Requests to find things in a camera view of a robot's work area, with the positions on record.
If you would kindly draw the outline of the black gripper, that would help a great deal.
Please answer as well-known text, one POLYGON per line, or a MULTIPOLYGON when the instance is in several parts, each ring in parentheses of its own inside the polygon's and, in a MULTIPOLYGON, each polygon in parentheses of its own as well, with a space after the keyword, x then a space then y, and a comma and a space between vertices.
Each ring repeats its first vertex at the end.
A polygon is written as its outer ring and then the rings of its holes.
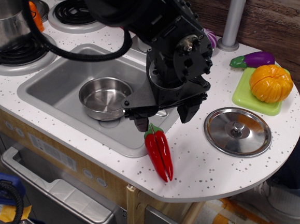
POLYGON ((202 27, 167 25, 163 28, 129 25, 151 49, 147 52, 143 86, 122 101, 125 116, 140 132, 147 132, 149 117, 159 110, 177 108, 180 121, 189 122, 206 100, 210 84, 212 48, 202 27))

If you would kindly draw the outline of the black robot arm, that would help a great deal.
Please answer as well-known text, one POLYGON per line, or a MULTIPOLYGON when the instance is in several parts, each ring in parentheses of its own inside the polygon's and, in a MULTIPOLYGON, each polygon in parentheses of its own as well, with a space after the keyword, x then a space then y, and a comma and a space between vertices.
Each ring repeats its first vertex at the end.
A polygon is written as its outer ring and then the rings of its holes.
POLYGON ((122 100, 124 114, 139 131, 158 111, 177 108, 189 122, 207 98, 203 78, 212 66, 212 44, 197 14, 184 0, 85 0, 93 18, 133 32, 149 46, 146 79, 122 100))

